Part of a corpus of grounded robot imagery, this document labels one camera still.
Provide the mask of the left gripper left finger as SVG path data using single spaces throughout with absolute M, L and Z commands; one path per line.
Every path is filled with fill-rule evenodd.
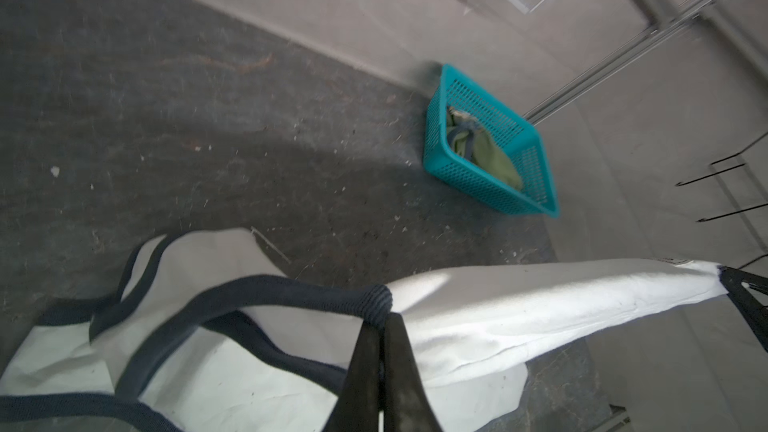
M 377 432 L 379 430 L 381 337 L 363 323 L 342 391 L 323 430 Z

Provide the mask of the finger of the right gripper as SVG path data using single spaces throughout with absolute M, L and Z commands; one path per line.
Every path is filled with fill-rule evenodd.
M 740 312 L 764 350 L 767 350 L 767 306 L 754 295 L 767 295 L 767 279 L 727 266 L 719 267 L 719 279 L 727 296 Z

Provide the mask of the green tank top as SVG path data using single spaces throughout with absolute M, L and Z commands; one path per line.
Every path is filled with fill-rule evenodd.
M 461 158 L 483 169 L 511 188 L 521 191 L 524 181 L 513 161 L 496 144 L 492 135 L 471 114 L 452 106 L 446 112 L 447 143 Z

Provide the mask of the teal plastic basket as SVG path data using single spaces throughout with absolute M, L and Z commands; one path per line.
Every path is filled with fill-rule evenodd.
M 516 190 L 460 157 L 448 141 L 449 109 L 467 112 L 490 133 L 522 179 Z M 457 68 L 442 66 L 426 115 L 423 165 L 428 173 L 509 215 L 557 217 L 560 205 L 547 154 L 532 124 Z

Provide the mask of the white navy-trimmed tank top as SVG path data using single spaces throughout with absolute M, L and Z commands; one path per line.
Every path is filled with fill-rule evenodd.
M 345 290 L 287 277 L 243 229 L 135 249 L 117 290 L 46 310 L 1 375 L 5 422 L 116 418 L 141 431 L 318 431 L 363 326 L 403 319 L 439 426 L 514 411 L 526 363 L 724 294 L 717 264 L 613 259 L 446 268 Z

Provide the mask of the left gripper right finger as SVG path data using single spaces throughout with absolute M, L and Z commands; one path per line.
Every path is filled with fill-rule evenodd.
M 387 432 L 441 431 L 419 375 L 400 314 L 390 313 L 383 332 L 383 427 Z

